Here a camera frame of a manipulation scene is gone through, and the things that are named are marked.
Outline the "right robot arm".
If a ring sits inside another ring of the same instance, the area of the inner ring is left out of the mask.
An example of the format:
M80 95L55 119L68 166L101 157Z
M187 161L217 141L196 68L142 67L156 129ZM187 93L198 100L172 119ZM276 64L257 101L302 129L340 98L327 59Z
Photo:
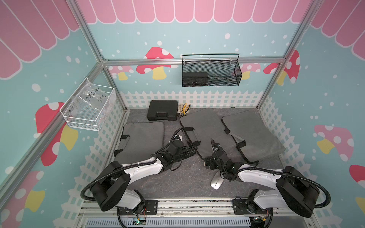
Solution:
M219 189L225 180L255 183L269 187L264 191L254 189L246 199L234 199L236 214L273 212L275 208L290 209L299 216L310 218L314 209L328 206L330 192L319 183L304 177L296 168L286 166L271 170L232 162L219 143L211 140L212 156L205 158L204 165L217 170L211 187Z

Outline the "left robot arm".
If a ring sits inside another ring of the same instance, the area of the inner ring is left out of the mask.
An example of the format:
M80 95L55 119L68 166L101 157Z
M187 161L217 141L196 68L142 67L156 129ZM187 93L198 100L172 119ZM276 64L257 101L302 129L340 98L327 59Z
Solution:
M196 154L197 146L194 143L190 140L184 143L178 135L174 135L168 145L147 160L125 165L117 161L111 162L96 179L81 190L80 197L96 202L101 211L118 207L140 214L145 210L146 200L139 191L128 190L128 186L139 179L167 170L173 171L174 164L181 164L183 160Z

